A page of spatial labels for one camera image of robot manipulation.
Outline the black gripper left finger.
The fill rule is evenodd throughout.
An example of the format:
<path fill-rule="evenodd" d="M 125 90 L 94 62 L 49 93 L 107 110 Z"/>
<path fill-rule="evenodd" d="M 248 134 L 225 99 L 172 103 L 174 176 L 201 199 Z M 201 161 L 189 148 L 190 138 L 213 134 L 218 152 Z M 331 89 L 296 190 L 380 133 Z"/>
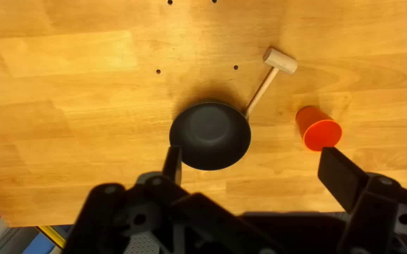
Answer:
<path fill-rule="evenodd" d="M 182 149 L 179 147 L 172 145 L 167 149 L 162 173 L 174 183 L 182 182 Z"/>

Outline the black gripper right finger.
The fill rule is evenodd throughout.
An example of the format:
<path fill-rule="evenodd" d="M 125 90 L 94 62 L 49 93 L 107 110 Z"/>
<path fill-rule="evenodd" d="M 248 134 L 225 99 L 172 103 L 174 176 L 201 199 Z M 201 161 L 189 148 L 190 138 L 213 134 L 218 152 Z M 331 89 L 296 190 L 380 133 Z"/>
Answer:
<path fill-rule="evenodd" d="M 318 179 L 345 212 L 352 212 L 369 176 L 339 149 L 331 147 L 321 151 Z"/>

